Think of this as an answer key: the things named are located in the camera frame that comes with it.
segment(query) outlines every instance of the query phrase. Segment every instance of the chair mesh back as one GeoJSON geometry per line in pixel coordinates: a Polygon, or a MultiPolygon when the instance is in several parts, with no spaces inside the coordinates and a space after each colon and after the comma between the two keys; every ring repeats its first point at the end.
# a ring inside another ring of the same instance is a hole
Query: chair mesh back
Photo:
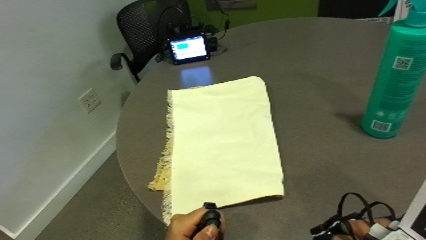
{"type": "Polygon", "coordinates": [[[159,1],[153,8],[145,8],[144,4],[136,1],[119,12],[119,29],[134,54],[130,66],[132,74],[136,75],[143,70],[164,47],[169,23],[175,26],[183,24],[191,26],[191,11],[187,0],[159,1]]]}
{"type": "Polygon", "coordinates": [[[140,2],[136,1],[122,9],[118,25],[134,54],[131,71],[137,74],[157,53],[155,26],[149,21],[149,12],[140,2]]]}

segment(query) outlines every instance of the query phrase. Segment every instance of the baseboard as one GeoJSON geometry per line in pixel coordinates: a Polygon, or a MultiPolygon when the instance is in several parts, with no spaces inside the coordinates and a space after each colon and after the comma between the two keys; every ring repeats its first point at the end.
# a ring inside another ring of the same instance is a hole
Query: baseboard
{"type": "Polygon", "coordinates": [[[90,180],[106,160],[116,150],[116,132],[114,132],[100,147],[94,151],[94,154],[87,158],[75,174],[70,176],[64,184],[60,186],[52,198],[40,208],[39,212],[31,218],[28,223],[18,233],[12,233],[0,226],[0,230],[16,240],[34,240],[43,229],[47,227],[58,213],[62,211],[72,197],[79,192],[80,188],[90,180]]]}

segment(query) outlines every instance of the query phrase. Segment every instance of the teal spray bottle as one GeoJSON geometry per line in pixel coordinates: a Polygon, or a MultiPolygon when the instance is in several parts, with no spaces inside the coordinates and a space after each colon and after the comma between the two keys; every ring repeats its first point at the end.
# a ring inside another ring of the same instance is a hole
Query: teal spray bottle
{"type": "MultiPolygon", "coordinates": [[[[381,14],[398,0],[392,0],[381,14]]],[[[393,23],[381,66],[362,118],[364,131],[377,138],[401,129],[426,71],[426,0],[410,0],[408,18],[393,23]]]]}

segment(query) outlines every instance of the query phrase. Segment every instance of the wall outlet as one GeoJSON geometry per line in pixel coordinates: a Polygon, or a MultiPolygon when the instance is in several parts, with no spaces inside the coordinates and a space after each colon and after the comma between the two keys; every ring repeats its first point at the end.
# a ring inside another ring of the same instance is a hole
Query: wall outlet
{"type": "Polygon", "coordinates": [[[91,88],[79,98],[78,98],[87,113],[91,113],[95,108],[102,104],[102,99],[98,97],[94,88],[91,88]]]}

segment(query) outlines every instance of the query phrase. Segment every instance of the gray table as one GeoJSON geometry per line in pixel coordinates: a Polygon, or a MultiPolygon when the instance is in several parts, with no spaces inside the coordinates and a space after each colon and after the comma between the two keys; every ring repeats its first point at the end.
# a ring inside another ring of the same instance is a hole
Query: gray table
{"type": "Polygon", "coordinates": [[[309,239],[309,228],[332,216],[348,191],[404,213],[426,177],[425,87],[396,138],[374,139],[360,129],[388,31],[344,19],[261,22],[229,31],[228,52],[211,61],[161,63],[148,73],[123,110],[118,153],[127,181],[159,219],[161,193],[147,184],[165,145],[167,90],[252,75],[268,86],[287,196],[227,208],[227,238],[309,239]]]}

